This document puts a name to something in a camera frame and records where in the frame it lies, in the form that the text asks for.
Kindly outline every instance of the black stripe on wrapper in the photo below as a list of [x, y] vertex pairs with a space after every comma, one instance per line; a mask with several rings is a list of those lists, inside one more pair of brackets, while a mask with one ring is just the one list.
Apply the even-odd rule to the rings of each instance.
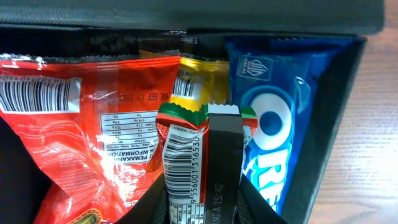
[[240, 114], [209, 115], [205, 223], [232, 223], [243, 161]]

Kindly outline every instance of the blue oreo package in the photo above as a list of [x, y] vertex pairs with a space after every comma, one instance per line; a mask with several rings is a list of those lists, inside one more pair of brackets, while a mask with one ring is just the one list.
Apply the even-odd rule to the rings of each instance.
[[280, 214], [300, 154], [318, 78], [352, 39], [230, 37], [229, 102], [251, 106], [257, 133], [243, 173]]

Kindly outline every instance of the box lid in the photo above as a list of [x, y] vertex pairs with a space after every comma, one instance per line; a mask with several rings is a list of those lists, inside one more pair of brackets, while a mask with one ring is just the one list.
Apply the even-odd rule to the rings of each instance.
[[382, 29], [383, 0], [3, 0], [3, 27], [233, 29], [373, 34]]

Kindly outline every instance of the yellow snack package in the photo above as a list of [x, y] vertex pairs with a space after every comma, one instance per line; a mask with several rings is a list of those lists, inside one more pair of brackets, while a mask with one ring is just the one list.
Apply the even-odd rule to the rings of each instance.
[[[164, 57], [167, 52], [140, 50], [142, 57]], [[228, 97], [228, 62], [203, 61], [182, 55], [180, 70], [174, 83], [171, 103], [199, 111], [207, 103], [225, 104]]]

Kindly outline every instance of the wooden surface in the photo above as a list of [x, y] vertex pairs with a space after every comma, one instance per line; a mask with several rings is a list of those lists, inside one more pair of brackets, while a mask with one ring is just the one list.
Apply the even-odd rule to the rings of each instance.
[[398, 0], [369, 37], [309, 223], [398, 223]]

